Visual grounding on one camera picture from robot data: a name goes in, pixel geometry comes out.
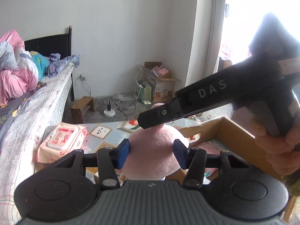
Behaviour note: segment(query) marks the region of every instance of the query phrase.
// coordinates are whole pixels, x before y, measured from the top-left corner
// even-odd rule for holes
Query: electrical outlet
[[[88,75],[86,73],[82,73],[80,74],[80,80],[83,81],[83,80],[88,80]]]

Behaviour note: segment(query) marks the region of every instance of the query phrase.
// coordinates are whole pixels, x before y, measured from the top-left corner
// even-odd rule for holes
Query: pink bedding
[[[24,41],[16,31],[10,31],[1,39],[12,43],[14,56],[19,69],[0,71],[0,106],[11,99],[19,98],[27,91],[32,91],[38,83],[38,69],[29,52],[24,49]]]
[[[13,46],[13,50],[16,51],[16,49],[23,48],[25,49],[25,44],[18,32],[15,30],[8,31],[4,36],[0,38],[0,42],[7,41]]]

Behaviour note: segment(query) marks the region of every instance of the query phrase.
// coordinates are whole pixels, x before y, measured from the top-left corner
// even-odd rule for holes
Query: headboard
[[[52,35],[32,40],[25,41],[25,50],[35,51],[43,56],[50,56],[51,53],[59,53],[61,59],[71,56],[71,38],[72,26],[69,27],[68,34]],[[71,100],[74,101],[74,88],[73,83],[70,89]]]

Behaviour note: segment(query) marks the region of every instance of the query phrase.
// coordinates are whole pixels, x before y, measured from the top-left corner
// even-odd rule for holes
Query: stuffed animal
[[[180,166],[173,154],[173,142],[179,139],[186,147],[189,141],[177,129],[160,124],[138,128],[129,136],[130,153],[122,173],[131,180],[164,180]]]

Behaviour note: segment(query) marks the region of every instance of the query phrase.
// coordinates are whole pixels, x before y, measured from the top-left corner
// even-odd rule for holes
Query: open cardboard box
[[[202,125],[182,128],[179,129],[179,131],[184,137],[190,137],[201,133],[201,138],[198,141],[191,143],[190,148],[215,139],[252,165],[281,180],[281,176],[276,173],[272,168],[272,165],[267,162],[266,151],[255,144],[254,136],[226,117],[216,118],[205,122]],[[174,174],[166,177],[166,179],[176,179],[182,184],[186,173],[187,170],[179,169]]]
[[[145,62],[145,66],[141,66],[144,70],[144,79],[152,86],[152,103],[165,103],[172,99],[174,93],[175,82],[178,79],[172,78],[171,71],[165,75],[156,77],[151,69],[160,67],[161,62]]]

